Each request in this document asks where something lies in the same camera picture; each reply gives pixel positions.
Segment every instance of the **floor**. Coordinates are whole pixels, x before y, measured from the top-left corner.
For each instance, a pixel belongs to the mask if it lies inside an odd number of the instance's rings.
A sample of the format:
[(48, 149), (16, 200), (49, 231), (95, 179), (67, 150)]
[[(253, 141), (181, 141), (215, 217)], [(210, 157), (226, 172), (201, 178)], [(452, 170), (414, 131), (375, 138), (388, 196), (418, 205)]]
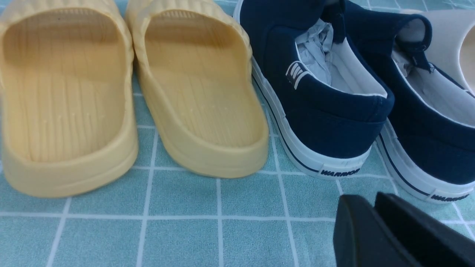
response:
[[(367, 8), (475, 9), (475, 0), (354, 0)], [(0, 0), (0, 6), (8, 1)], [(235, 2), (218, 1), (231, 14)], [(118, 1), (124, 11), (126, 1)], [(359, 174), (339, 181), (305, 176), (270, 123), (269, 160), (239, 180), (204, 178), (167, 155), (133, 81), (140, 154), (118, 181), (73, 198), (14, 191), (0, 176), (3, 267), (335, 266), (338, 198), (395, 193), (475, 239), (475, 194), (447, 205), (419, 201), (388, 175), (376, 147)]]

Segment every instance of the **shoe lining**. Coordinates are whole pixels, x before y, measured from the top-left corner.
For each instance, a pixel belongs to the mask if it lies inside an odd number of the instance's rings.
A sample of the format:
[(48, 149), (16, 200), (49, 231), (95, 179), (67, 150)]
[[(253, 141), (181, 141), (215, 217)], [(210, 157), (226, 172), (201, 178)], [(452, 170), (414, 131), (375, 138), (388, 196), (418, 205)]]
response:
[(472, 92), (475, 91), (475, 25), (468, 32), (460, 49), (460, 66)]
[(261, 139), (262, 112), (246, 71), (247, 48), (230, 26), (187, 11), (153, 17), (145, 34), (152, 75), (180, 122), (225, 147)]
[(114, 22), (93, 10), (55, 10), (10, 26), (0, 67), (12, 149), (60, 162), (108, 144), (124, 120), (125, 57)]
[(295, 43), (300, 60), (320, 82), (348, 94), (387, 97), (384, 88), (357, 59), (348, 41), (333, 43), (330, 23), (319, 19)]
[(430, 73), (415, 67), (397, 46), (392, 59), (407, 84), (422, 101), (442, 116), (475, 127), (475, 98), (445, 78), (437, 69)]

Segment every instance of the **canvas shoe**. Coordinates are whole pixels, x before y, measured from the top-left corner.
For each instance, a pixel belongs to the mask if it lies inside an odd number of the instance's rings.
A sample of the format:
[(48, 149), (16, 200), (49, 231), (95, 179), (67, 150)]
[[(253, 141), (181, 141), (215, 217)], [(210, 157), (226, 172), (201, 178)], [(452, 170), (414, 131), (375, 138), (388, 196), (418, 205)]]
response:
[(377, 140), (391, 175), (422, 200), (447, 203), (467, 197), (475, 186), (475, 98), (426, 59), (429, 20), (365, 10), (347, 1), (345, 25), (395, 96)]
[(324, 179), (355, 174), (393, 106), (346, 38), (344, 1), (240, 0), (253, 77), (285, 152)]

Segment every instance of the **slip-on sneaker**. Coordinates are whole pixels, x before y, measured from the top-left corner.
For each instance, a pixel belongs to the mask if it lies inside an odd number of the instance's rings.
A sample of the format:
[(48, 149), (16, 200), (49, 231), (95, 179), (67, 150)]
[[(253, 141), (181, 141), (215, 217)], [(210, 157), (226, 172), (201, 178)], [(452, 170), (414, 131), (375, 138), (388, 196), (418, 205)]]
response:
[(138, 153), (132, 38), (113, 0), (14, 0), (0, 17), (2, 163), (13, 188), (65, 197)]
[(170, 156), (212, 177), (262, 168), (269, 129), (239, 24), (212, 0), (130, 0), (126, 21), (143, 96)]
[(475, 267), (475, 242), (394, 194), (379, 192), (375, 210), (423, 266)]
[(347, 1), (345, 24), (395, 96), (377, 140), (391, 175), (422, 200), (467, 197), (475, 186), (475, 98), (426, 59), (432, 38), (428, 19), (365, 10)]
[(422, 267), (362, 196), (340, 197), (333, 248), (338, 267)]
[(419, 13), (432, 25), (427, 59), (475, 94), (475, 10), (402, 10)]
[(345, 36), (344, 1), (240, 0), (253, 77), (291, 161), (308, 175), (355, 174), (394, 98)]

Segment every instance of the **slipper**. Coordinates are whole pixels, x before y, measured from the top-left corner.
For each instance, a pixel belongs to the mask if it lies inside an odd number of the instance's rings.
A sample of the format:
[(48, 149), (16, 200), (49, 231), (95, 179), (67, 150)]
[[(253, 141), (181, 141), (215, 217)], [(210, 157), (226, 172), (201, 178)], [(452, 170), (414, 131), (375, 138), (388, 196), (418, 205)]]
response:
[(132, 40), (113, 0), (14, 0), (0, 17), (3, 169), (37, 197), (96, 189), (133, 165)]
[(258, 171), (268, 126), (243, 29), (211, 0), (131, 0), (126, 21), (142, 92), (170, 156), (206, 176)]
[(475, 10), (402, 10), (419, 13), (432, 24), (427, 59), (475, 94)]

